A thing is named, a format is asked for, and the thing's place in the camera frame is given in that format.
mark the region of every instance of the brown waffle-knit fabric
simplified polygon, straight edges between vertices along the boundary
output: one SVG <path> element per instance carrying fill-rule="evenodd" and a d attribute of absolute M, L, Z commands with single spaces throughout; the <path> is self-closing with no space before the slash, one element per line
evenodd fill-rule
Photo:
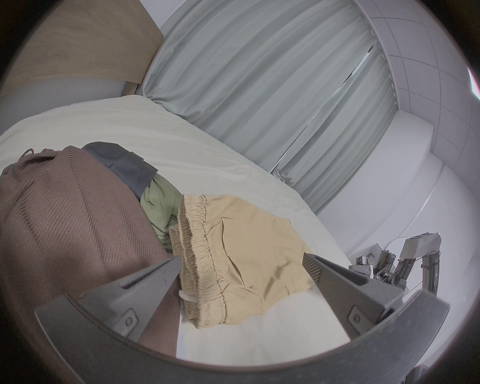
<path fill-rule="evenodd" d="M 41 331 L 34 309 L 62 293 L 78 299 L 167 258 L 132 191 L 86 151 L 43 150 L 0 177 L 0 288 L 33 351 L 75 381 Z M 175 281 L 139 343 L 176 355 L 180 318 Z"/>

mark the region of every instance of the clothing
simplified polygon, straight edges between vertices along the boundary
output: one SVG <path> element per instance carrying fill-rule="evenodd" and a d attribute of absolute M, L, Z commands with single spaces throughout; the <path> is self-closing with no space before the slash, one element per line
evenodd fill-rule
<path fill-rule="evenodd" d="M 236 196 L 185 195 L 170 228 L 190 322 L 197 328 L 240 324 L 282 298 L 309 289 L 307 245 L 290 221 Z"/>
<path fill-rule="evenodd" d="M 78 300 L 168 255 L 132 191 L 86 151 L 44 150 L 0 177 L 0 290 L 8 315 L 30 348 L 69 382 L 34 310 L 66 293 Z M 178 279 L 138 342 L 176 356 Z"/>
<path fill-rule="evenodd" d="M 167 179 L 156 174 L 140 197 L 153 229 L 167 250 L 172 252 L 172 243 L 168 229 L 176 225 L 181 193 Z"/>
<path fill-rule="evenodd" d="M 94 142 L 82 148 L 110 169 L 135 194 L 138 200 L 158 169 L 140 156 L 114 143 Z"/>

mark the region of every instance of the mattress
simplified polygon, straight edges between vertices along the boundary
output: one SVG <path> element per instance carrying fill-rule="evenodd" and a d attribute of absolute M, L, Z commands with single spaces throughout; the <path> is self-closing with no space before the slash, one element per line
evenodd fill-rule
<path fill-rule="evenodd" d="M 332 236 L 293 189 L 207 133 L 142 96 L 56 108 L 27 118 L 0 136 L 0 168 L 29 148 L 115 142 L 143 157 L 182 193 L 230 194 L 290 219 L 312 252 L 350 265 Z M 229 366 L 299 360 L 349 341 L 320 291 L 313 287 L 278 302 L 240 325 L 196 329 L 183 318 L 177 356 Z"/>

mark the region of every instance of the tiled ceiling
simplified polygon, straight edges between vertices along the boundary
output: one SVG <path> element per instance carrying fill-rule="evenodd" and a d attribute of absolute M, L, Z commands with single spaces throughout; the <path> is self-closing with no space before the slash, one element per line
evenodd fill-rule
<path fill-rule="evenodd" d="M 433 153 L 480 202 L 480 100 L 456 43 L 417 0 L 353 1 L 389 56 L 400 109 L 433 124 Z"/>

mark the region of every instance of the curtain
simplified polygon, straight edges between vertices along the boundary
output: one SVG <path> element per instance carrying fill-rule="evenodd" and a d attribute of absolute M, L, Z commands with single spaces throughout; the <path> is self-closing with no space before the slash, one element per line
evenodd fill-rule
<path fill-rule="evenodd" d="M 296 189 L 314 212 L 396 111 L 386 62 L 346 0 L 197 0 L 140 93 Z"/>

